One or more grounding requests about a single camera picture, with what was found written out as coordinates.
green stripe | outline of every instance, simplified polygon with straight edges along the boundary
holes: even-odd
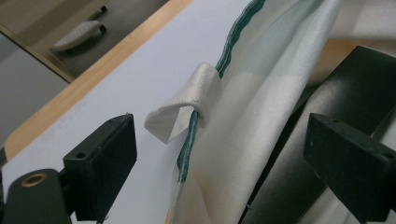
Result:
[[[195,133],[197,131],[199,113],[194,110],[191,113],[189,133],[184,141],[183,147],[181,148],[180,154],[177,158],[178,167],[178,181],[179,183],[184,183],[187,178],[187,172],[189,171],[189,161],[192,146],[194,145]]]
[[[245,7],[242,14],[233,24],[230,33],[228,33],[227,41],[224,46],[224,50],[221,54],[221,57],[216,65],[216,69],[219,71],[219,77],[222,78],[224,74],[224,70],[230,64],[231,61],[231,51],[233,50],[233,46],[238,41],[239,36],[241,35],[242,30],[248,25],[251,18],[262,9],[265,0],[253,0],[251,1],[247,7]],[[189,133],[187,135],[186,140],[184,141],[183,147],[180,150],[180,154],[178,154],[177,158],[177,167],[179,170],[178,174],[178,183],[184,183],[187,178],[187,173],[189,171],[189,162],[190,162],[190,154],[192,147],[194,145],[195,134],[197,130],[199,113],[197,111],[193,111],[191,113],[190,125],[189,125]]]
[[[265,0],[253,0],[251,1],[247,7],[245,7],[242,14],[239,18],[233,23],[233,27],[231,28],[230,33],[228,33],[227,41],[224,45],[224,50],[221,54],[221,57],[216,65],[216,69],[219,71],[220,78],[224,75],[224,70],[230,64],[232,58],[233,46],[238,41],[239,36],[242,33],[242,30],[248,25],[251,18],[262,9],[264,6]]]

green trim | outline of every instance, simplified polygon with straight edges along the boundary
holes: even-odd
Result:
[[[248,25],[251,18],[262,9],[264,6],[265,0],[253,0],[251,1],[247,7],[245,7],[242,14],[238,19],[233,23],[233,27],[231,28],[230,33],[228,33],[227,41],[224,45],[224,50],[221,54],[221,57],[216,65],[216,69],[219,71],[219,77],[222,78],[224,75],[224,70],[230,64],[232,58],[232,50],[235,43],[238,41],[239,36],[242,33],[242,30]]]
[[[187,138],[184,141],[183,147],[180,150],[180,154],[178,154],[177,158],[177,167],[178,167],[178,180],[179,183],[184,183],[187,178],[187,172],[189,171],[189,161],[192,146],[194,145],[195,133],[197,131],[199,113],[194,110],[191,113],[190,124],[189,124],[189,133],[187,134]]]

wooden edge trim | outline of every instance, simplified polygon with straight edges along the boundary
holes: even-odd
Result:
[[[111,51],[91,66],[73,83],[26,120],[7,139],[5,150],[10,161],[48,129],[76,102],[82,99],[111,71],[182,11],[192,0],[170,0],[127,35]]]

white cloth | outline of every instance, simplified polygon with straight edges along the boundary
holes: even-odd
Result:
[[[344,7],[353,7],[355,13],[347,14],[346,9],[341,9],[338,25],[333,28],[342,3],[268,0],[252,17],[233,48],[217,103],[206,104],[210,106],[206,109],[211,111],[210,121],[197,130],[187,181],[175,184],[173,223],[237,223],[332,29],[338,38],[389,38],[396,30],[394,20],[387,17],[396,19],[394,11],[386,11],[389,15],[381,15],[366,26],[366,18],[357,15],[375,19],[378,8],[365,1],[345,1]],[[394,6],[390,1],[379,5]],[[356,29],[351,32],[345,22],[356,24]],[[188,88],[196,87],[184,87],[182,92],[189,92]],[[174,99],[189,97],[176,95]],[[206,100],[210,102],[211,97],[208,93]],[[146,123],[158,116],[157,112],[151,113]],[[161,129],[171,132],[174,125],[170,122],[169,127]],[[194,217],[208,218],[202,221]]]

gray floor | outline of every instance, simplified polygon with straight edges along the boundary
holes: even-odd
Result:
[[[78,77],[146,18],[159,9],[167,0],[109,0],[107,13],[92,16],[106,28],[104,35],[98,31],[83,44],[64,52],[54,52],[73,76]]]

